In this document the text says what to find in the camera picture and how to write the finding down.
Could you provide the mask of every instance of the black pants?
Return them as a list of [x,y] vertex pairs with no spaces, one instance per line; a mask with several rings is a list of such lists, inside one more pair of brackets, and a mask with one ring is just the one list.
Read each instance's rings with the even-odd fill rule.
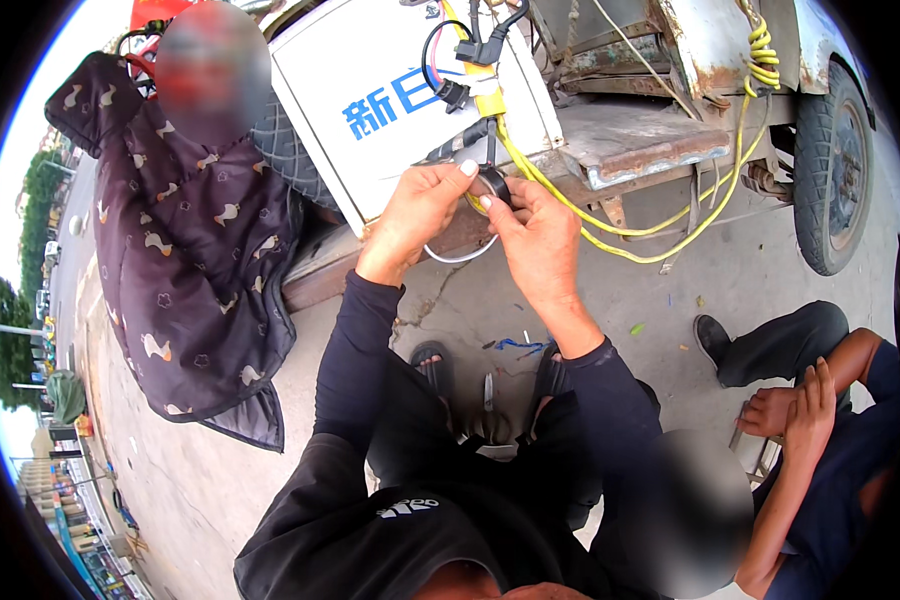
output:
[[[512,461],[498,462],[476,453],[479,444],[458,444],[447,429],[447,409],[426,378],[396,354],[391,359],[384,407],[366,454],[381,487],[421,480],[477,483],[533,512],[562,516],[571,530],[587,523],[603,483],[573,391],[543,407],[533,443],[520,445]],[[644,390],[660,406],[650,386]]]
[[[758,379],[804,381],[804,372],[827,356],[850,333],[847,316],[836,304],[818,300],[789,315],[769,320],[730,344],[717,366],[717,378],[728,388],[742,388]],[[837,410],[851,409],[849,390],[837,395]]]

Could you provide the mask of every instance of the pink wire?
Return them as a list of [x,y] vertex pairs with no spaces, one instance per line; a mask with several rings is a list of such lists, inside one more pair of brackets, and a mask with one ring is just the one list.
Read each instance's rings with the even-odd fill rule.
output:
[[[440,23],[444,22],[444,3],[440,0],[437,0],[436,6],[440,9]],[[438,84],[442,84],[444,82],[444,78],[440,76],[440,73],[437,72],[437,45],[441,43],[441,34],[444,32],[444,28],[441,27],[436,35],[433,37],[433,43],[430,45],[430,72],[433,74],[433,78],[436,80]]]

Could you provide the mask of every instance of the white cable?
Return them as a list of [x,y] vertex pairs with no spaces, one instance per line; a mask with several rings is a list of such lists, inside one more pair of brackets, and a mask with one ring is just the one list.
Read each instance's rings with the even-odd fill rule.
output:
[[430,255],[430,258],[432,258],[433,260],[436,260],[438,262],[443,262],[448,265],[452,265],[452,264],[455,264],[458,262],[467,262],[468,260],[473,260],[474,258],[479,257],[480,255],[485,253],[487,250],[489,250],[491,246],[493,246],[493,242],[497,241],[498,237],[500,237],[500,236],[494,235],[493,237],[490,238],[490,241],[487,242],[486,246],[478,248],[478,249],[470,252],[469,254],[464,254],[463,256],[456,256],[454,258],[444,258],[443,256],[437,256],[436,254],[434,254],[434,251],[432,249],[430,249],[430,246],[427,246],[426,244],[423,245],[423,250],[427,251],[427,254]]

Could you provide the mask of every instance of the fingernail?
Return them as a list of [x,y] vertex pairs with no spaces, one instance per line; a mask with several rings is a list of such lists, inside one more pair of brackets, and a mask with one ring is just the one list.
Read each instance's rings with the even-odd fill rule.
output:
[[460,172],[462,174],[466,175],[467,177],[470,177],[471,175],[476,173],[477,169],[479,169],[479,168],[480,167],[477,166],[477,161],[473,160],[472,158],[468,158],[467,160],[465,160],[463,162],[463,164],[459,165]]

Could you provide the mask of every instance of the black long sleeve shirt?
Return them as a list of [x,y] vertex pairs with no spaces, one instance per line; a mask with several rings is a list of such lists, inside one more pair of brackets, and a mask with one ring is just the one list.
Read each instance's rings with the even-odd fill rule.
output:
[[609,339],[565,365],[603,479],[604,519],[588,552],[565,523],[531,516],[493,490],[420,482],[367,495],[364,459],[403,289],[347,274],[316,378],[313,436],[240,551],[245,598],[408,598],[440,566],[482,565],[501,592],[540,582],[591,597],[656,597],[630,570],[616,533],[621,479],[660,423]]

